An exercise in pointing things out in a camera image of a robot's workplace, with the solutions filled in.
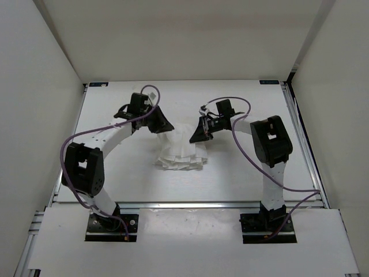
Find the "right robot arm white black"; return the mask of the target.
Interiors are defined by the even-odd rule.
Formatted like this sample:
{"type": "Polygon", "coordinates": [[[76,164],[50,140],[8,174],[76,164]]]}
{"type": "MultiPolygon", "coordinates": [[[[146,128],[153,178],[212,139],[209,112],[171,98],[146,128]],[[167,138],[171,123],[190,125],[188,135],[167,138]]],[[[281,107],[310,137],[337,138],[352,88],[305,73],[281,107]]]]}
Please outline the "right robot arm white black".
{"type": "Polygon", "coordinates": [[[213,139],[221,130],[243,132],[252,136],[256,157],[261,162],[263,195],[260,202],[259,225],[267,231],[275,229],[286,216],[283,179],[286,163],[293,146],[280,116],[261,121],[250,121],[243,112],[199,117],[199,123],[189,142],[199,143],[213,139]]]}

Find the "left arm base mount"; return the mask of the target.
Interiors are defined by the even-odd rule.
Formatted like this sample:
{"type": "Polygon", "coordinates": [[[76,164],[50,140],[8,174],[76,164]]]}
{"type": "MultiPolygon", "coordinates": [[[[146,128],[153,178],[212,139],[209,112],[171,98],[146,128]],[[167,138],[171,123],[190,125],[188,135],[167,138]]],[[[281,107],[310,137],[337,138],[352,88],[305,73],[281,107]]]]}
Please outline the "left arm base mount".
{"type": "Polygon", "coordinates": [[[91,212],[87,222],[85,241],[136,242],[139,214],[120,214],[119,216],[126,224],[128,234],[120,220],[105,218],[91,212]]]}

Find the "white pleated skirt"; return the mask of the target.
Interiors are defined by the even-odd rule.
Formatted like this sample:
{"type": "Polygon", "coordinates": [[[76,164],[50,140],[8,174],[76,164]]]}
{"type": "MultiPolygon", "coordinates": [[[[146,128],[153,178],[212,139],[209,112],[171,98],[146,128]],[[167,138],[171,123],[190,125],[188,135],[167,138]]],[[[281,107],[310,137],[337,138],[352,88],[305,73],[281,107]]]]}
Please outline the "white pleated skirt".
{"type": "Polygon", "coordinates": [[[176,123],[174,130],[157,135],[157,157],[154,165],[164,170],[200,170],[208,163],[204,143],[191,143],[195,127],[176,123]]]}

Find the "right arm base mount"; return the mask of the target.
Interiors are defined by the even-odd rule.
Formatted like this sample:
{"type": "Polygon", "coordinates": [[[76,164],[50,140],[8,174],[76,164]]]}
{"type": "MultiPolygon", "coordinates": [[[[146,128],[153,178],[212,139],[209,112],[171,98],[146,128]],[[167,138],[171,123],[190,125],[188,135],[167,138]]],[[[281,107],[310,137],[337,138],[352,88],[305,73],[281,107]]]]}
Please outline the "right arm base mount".
{"type": "Polygon", "coordinates": [[[295,244],[297,238],[285,204],[267,210],[260,203],[257,213],[240,214],[243,244],[295,244]]]}

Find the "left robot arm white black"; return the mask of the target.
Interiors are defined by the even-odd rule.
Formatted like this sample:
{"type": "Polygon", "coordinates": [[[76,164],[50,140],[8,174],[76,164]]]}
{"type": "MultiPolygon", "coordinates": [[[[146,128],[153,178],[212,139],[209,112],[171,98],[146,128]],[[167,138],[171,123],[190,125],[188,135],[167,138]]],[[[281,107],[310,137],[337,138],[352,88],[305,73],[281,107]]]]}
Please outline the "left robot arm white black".
{"type": "Polygon", "coordinates": [[[74,135],[91,134],[89,141],[70,143],[70,139],[67,139],[61,148],[62,184],[71,190],[83,207],[101,217],[100,222],[108,231],[119,228],[121,217],[117,203],[103,188],[104,160],[118,144],[141,127],[147,127],[154,134],[174,130],[159,106],[145,104],[133,108],[126,104],[118,110],[108,126],[74,135]]]}

